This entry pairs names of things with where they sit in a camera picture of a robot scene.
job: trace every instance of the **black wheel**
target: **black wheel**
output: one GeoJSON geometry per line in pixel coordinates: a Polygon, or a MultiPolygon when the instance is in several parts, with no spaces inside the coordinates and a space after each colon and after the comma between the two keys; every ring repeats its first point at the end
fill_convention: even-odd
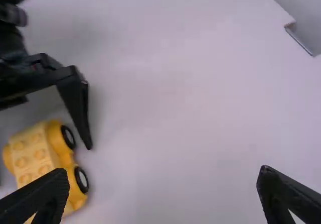
{"type": "Polygon", "coordinates": [[[86,172],[79,166],[75,168],[76,182],[82,193],[86,194],[89,190],[89,181],[86,172]]]}
{"type": "Polygon", "coordinates": [[[71,132],[70,128],[68,128],[65,125],[61,125],[61,133],[64,138],[64,141],[66,142],[67,146],[73,150],[76,148],[76,141],[74,134],[71,132]]]}

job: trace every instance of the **yellow lego car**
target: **yellow lego car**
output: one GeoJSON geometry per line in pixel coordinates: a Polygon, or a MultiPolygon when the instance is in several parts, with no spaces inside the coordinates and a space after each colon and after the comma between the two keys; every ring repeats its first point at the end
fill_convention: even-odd
{"type": "Polygon", "coordinates": [[[75,147],[71,130],[60,121],[52,120],[11,136],[3,149],[3,159],[5,166],[15,175],[18,188],[56,168],[65,168],[70,184],[65,216],[85,204],[89,190],[85,171],[73,159],[75,147]]]}

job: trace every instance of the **white background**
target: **white background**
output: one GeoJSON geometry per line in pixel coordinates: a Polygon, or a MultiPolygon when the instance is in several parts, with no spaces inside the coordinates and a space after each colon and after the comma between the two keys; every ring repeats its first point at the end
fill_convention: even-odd
{"type": "MultiPolygon", "coordinates": [[[[321,192],[321,61],[273,0],[28,0],[31,53],[91,84],[90,199],[64,223],[266,223],[270,165],[321,192]]],[[[54,89],[0,113],[0,142],[68,115],[54,89]]],[[[1,165],[1,194],[16,189],[1,165]]]]}

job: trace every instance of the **black robotic claw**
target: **black robotic claw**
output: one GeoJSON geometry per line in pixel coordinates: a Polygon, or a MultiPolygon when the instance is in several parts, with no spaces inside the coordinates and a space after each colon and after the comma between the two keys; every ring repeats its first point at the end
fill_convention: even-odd
{"type": "Polygon", "coordinates": [[[26,94],[55,85],[87,149],[92,148],[88,123],[89,84],[76,66],[63,67],[41,53],[25,59],[24,74],[0,80],[0,110],[27,101],[26,94]]]}
{"type": "Polygon", "coordinates": [[[0,110],[27,102],[26,94],[55,85],[88,150],[89,84],[76,66],[64,67],[47,54],[29,56],[16,26],[27,24],[27,14],[13,5],[22,0],[0,0],[0,110]]]}

